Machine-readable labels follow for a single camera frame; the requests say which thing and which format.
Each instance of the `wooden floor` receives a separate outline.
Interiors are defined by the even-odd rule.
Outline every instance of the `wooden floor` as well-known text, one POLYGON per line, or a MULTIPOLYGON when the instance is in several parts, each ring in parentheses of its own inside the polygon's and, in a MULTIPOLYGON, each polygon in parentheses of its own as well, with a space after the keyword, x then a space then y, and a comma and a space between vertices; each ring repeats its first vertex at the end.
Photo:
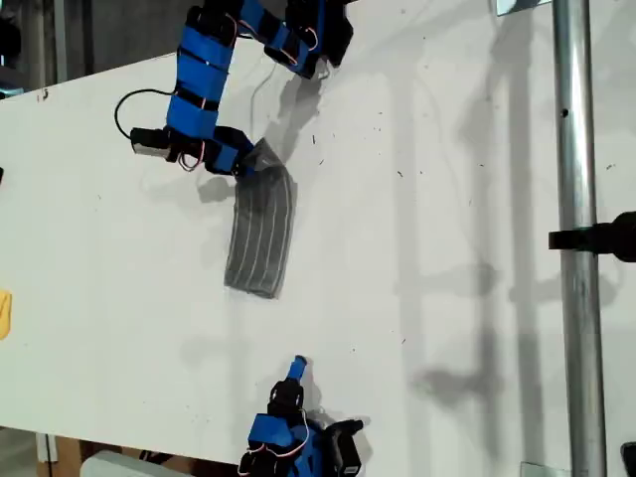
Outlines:
MULTIPOLYGON (((58 462, 49 466, 38 463, 38 477, 79 477, 81 464, 101 450, 122 453, 131 457, 139 457, 141 450, 127 447, 100 444, 97 442, 79 441, 65 437, 56 437, 58 447, 58 462)), ((195 477, 236 477, 237 468, 234 465, 210 462, 189 457, 173 456, 164 467, 192 474, 195 477)))

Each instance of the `silver pole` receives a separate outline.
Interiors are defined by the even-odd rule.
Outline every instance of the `silver pole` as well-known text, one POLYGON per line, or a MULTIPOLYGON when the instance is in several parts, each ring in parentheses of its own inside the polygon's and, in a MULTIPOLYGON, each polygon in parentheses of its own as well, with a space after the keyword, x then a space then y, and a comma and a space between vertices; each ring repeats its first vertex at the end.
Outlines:
POLYGON ((65 0, 54 0, 54 22, 56 30, 57 82, 69 80, 69 56, 67 45, 67 8, 65 0))
MULTIPOLYGON (((560 228, 596 223, 589 1, 554 0, 560 228)), ((561 252, 561 289, 573 477, 605 477, 605 413, 598 260, 561 252)))

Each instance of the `black clamp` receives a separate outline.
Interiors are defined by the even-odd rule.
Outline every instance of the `black clamp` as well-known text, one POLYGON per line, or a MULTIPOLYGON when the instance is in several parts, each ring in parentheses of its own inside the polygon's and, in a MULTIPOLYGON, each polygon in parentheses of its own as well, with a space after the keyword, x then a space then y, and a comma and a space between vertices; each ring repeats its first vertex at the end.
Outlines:
POLYGON ((354 435, 362 430, 361 420, 350 419, 331 424, 325 429, 325 475, 329 477, 355 477, 362 462, 354 435))
POLYGON ((625 212, 611 224, 551 232, 550 249, 613 253, 621 261, 636 262, 636 212, 625 212))
POLYGON ((163 129, 133 127, 130 131, 130 142, 136 154, 161 157, 172 163, 177 162, 182 154, 200 157, 205 142, 203 163, 206 170, 213 174, 245 176, 250 166, 244 164, 243 160, 253 148, 247 136, 242 131, 226 126, 217 126, 214 135, 215 140, 195 139, 168 126, 163 129), (230 171, 217 168, 217 159, 221 155, 223 145, 231 145, 238 152, 230 171))

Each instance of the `yellow object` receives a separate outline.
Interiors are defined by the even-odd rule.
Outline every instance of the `yellow object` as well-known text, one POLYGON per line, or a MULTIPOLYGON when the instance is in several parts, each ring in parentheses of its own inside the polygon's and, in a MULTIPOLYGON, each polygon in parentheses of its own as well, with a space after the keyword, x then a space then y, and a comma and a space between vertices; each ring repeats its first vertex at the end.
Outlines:
POLYGON ((11 293, 0 290, 0 340, 11 331, 11 293))

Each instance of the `wire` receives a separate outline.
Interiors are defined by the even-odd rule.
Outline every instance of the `wire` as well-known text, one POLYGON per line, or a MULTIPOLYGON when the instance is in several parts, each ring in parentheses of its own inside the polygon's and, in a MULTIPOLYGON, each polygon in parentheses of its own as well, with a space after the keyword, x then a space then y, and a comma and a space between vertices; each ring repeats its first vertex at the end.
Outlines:
POLYGON ((273 450, 267 448, 268 452, 271 452, 272 454, 274 454, 279 459, 282 459, 284 457, 290 457, 290 456, 294 455, 296 452, 298 452, 300 449, 302 449, 305 446, 305 444, 307 443, 307 440, 309 440, 309 424, 307 424, 307 412, 305 411, 305 409, 301 409, 301 412, 302 412, 302 418, 305 421, 305 430, 307 431, 307 434, 305 435, 305 440, 303 440, 302 443, 298 447, 296 447, 293 450, 290 450, 289 452, 285 452, 284 454, 277 454, 273 450))
POLYGON ((126 96, 124 96, 122 99, 120 99, 119 103, 115 107, 115 114, 114 114, 115 125, 117 126, 117 129, 119 129, 119 132, 121 133, 121 135, 124 136, 128 140, 130 140, 130 134, 126 134, 125 131, 121 128, 121 125, 119 124, 119 108, 131 96, 134 96, 135 94, 140 94, 142 92, 154 92, 156 94, 163 94, 165 96, 172 96, 174 94, 174 91, 173 92, 161 91, 159 89, 154 89, 152 87, 147 87, 147 88, 144 88, 144 89, 137 89, 135 91, 131 91, 126 96))
POLYGON ((314 36, 314 46, 309 49, 310 52, 313 52, 318 46, 318 35, 316 35, 316 31, 313 28, 305 28, 305 32, 310 32, 314 36))
POLYGON ((229 13, 226 13, 226 17, 232 20, 232 22, 235 24, 235 36, 233 38, 233 42, 234 42, 237 39, 237 34, 239 33, 239 25, 237 25, 237 20, 235 20, 235 17, 233 17, 229 13))
MULTIPOLYGON (((302 441, 302 443, 300 445, 298 445, 298 447, 296 447, 293 450, 290 450, 289 452, 285 452, 284 454, 277 454, 276 452, 274 452, 273 450, 271 450, 270 448, 266 447, 265 444, 260 444, 260 447, 258 447, 257 449, 248 449, 247 453, 248 454, 255 454, 256 452, 260 452, 261 450, 266 450, 267 452, 270 452, 272 454, 274 454, 274 456, 278 459, 284 459, 285 457, 291 457, 292 455, 294 455, 296 452, 298 452, 300 449, 302 449, 305 444, 307 443, 307 441, 309 440, 309 424, 307 423, 307 412, 305 411, 305 409, 300 409, 300 411, 302 412, 302 419, 305 423, 305 431, 307 432, 305 434, 305 440, 302 441)), ((237 474, 238 477, 247 477, 249 475, 249 472, 240 472, 240 467, 239 469, 237 469, 237 474)))
POLYGON ((195 164, 194 166, 191 166, 190 164, 186 162, 186 154, 183 152, 179 155, 179 160, 177 161, 177 163, 186 172, 192 172, 197 167, 197 164, 195 164))
MULTIPOLYGON (((245 20, 239 20, 239 23, 241 23, 244 27, 249 28, 249 30, 252 32, 252 37, 256 38, 258 36, 258 33, 256 32, 256 30, 245 20)), ((314 45, 314 48, 316 48, 318 46, 318 37, 316 37, 316 45, 314 45)), ((293 66, 297 66, 298 62, 296 61, 296 59, 294 57, 292 57, 291 55, 289 55, 287 52, 285 52, 282 48, 280 50, 278 50, 280 53, 282 53, 285 57, 287 57, 287 59, 289 60, 289 62, 293 65, 293 66)))

